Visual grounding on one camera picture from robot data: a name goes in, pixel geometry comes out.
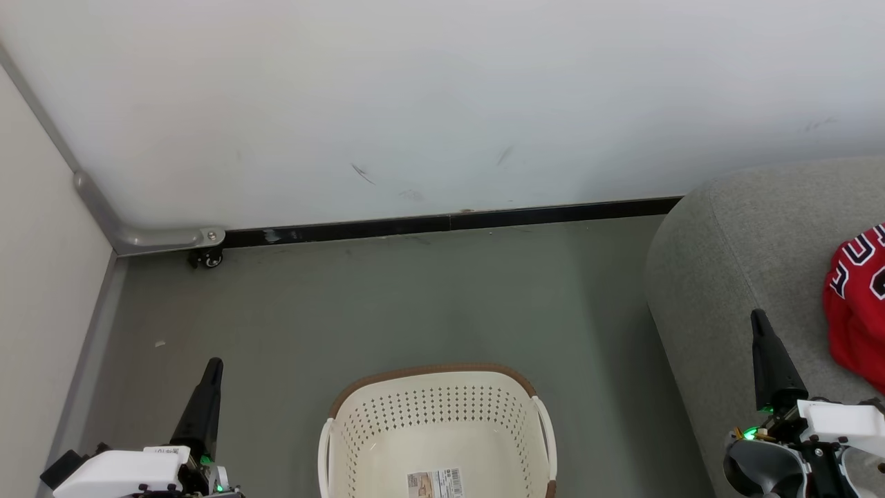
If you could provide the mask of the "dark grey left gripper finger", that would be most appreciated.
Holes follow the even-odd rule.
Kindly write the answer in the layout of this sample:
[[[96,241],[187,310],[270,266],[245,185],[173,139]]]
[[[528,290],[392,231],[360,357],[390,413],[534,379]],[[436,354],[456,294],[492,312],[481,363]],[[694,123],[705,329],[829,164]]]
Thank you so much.
[[[222,378],[223,360],[209,359],[169,441],[186,445],[197,463],[216,460]]]

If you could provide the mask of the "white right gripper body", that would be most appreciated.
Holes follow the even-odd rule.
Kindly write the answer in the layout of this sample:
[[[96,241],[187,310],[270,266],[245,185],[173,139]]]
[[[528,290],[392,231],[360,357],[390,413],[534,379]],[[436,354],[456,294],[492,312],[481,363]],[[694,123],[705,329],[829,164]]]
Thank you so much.
[[[883,404],[799,400],[728,435],[727,482],[746,497],[882,497]]]

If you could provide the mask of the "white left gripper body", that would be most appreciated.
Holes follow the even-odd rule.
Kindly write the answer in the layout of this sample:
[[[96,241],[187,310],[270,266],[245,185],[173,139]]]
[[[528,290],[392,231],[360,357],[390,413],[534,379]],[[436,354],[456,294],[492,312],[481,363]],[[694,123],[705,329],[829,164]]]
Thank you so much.
[[[153,445],[92,456],[69,450],[53,463],[54,497],[241,497],[223,466],[197,463],[186,445]]]

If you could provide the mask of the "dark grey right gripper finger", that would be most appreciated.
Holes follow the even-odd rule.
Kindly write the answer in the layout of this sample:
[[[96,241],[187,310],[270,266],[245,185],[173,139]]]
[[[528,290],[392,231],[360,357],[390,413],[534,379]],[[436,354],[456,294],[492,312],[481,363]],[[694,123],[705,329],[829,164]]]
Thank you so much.
[[[765,311],[752,310],[750,324],[756,410],[786,415],[808,390]]]

